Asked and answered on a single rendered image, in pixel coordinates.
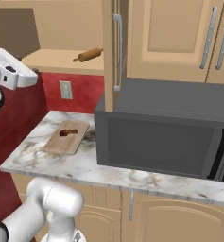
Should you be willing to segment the tan opened cabinet door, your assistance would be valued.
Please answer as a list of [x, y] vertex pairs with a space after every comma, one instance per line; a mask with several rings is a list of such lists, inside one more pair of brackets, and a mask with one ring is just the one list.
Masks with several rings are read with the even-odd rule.
[[[118, 93], [113, 89], [119, 83], [119, 28], [118, 23], [113, 20], [115, 13], [120, 14], [123, 21], [123, 74], [121, 89]], [[102, 25], [105, 110], [112, 112], [127, 77], [129, 0], [102, 0]]]

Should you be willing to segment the wooden cutting board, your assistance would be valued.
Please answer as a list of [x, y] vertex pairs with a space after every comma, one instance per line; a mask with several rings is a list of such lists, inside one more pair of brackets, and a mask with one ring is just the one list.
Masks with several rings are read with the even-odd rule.
[[[89, 124], [82, 121], [63, 121], [59, 128], [55, 131], [52, 137], [48, 140], [44, 146], [45, 151], [50, 151], [58, 154], [70, 154], [74, 155], [78, 147], [89, 128]], [[61, 130], [77, 129], [77, 134], [69, 134], [66, 137], [60, 137]]]

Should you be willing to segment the brown meat drumstick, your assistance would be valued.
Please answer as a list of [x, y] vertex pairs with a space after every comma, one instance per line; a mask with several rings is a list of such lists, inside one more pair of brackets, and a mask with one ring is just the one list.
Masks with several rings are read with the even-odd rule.
[[78, 133], [78, 130], [77, 129], [74, 129], [74, 130], [65, 129], [65, 130], [61, 130], [60, 131], [59, 136], [60, 137], [66, 137], [69, 134], [77, 134], [77, 133]]

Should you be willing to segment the dark grey microwave oven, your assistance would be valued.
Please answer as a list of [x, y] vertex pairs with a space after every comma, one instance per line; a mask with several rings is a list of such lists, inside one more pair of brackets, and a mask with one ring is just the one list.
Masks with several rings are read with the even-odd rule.
[[[107, 112], [100, 99], [95, 112]], [[163, 122], [206, 123], [224, 129], [224, 84], [125, 80], [113, 113], [147, 116]], [[212, 181], [224, 177], [224, 155]]]

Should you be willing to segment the wooden rolling pin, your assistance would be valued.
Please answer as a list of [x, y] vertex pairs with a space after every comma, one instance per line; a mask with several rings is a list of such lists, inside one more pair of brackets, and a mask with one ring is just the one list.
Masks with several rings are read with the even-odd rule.
[[99, 57], [102, 53], [103, 49], [101, 48], [94, 48], [85, 52], [82, 52], [78, 54], [78, 56], [73, 59], [73, 62], [80, 61], [80, 62], [85, 62], [89, 61], [91, 59], [94, 59], [96, 57]]

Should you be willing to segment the tan wide wall cabinet door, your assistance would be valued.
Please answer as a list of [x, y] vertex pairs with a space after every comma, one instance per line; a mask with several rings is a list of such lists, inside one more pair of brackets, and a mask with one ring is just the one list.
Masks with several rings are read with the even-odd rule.
[[[209, 68], [224, 0], [132, 0], [129, 6], [129, 76], [203, 82]], [[202, 54], [217, 6], [204, 69]]]

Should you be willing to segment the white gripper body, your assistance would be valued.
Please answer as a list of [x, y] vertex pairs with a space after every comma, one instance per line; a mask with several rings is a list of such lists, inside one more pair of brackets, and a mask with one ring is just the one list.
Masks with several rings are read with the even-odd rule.
[[0, 85], [15, 90], [37, 84], [38, 75], [24, 65], [18, 67], [6, 61], [0, 61]]

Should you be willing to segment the dark grey microwave door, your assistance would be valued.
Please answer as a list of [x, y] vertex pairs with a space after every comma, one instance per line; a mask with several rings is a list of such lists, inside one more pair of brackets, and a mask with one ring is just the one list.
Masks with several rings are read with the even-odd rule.
[[204, 122], [163, 122], [142, 115], [95, 112], [97, 162], [102, 165], [206, 178], [223, 128]]

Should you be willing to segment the white wall outlet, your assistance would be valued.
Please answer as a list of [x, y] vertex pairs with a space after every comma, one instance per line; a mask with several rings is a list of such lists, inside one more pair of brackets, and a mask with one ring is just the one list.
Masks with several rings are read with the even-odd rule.
[[70, 81], [60, 81], [60, 95], [62, 99], [72, 99], [72, 87]]

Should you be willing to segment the tan open wall cabinet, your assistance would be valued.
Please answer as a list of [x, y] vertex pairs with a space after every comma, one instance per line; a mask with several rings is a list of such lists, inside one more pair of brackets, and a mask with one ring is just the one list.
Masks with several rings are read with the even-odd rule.
[[102, 57], [74, 58], [102, 46], [100, 0], [0, 0], [0, 47], [30, 68], [101, 75]]

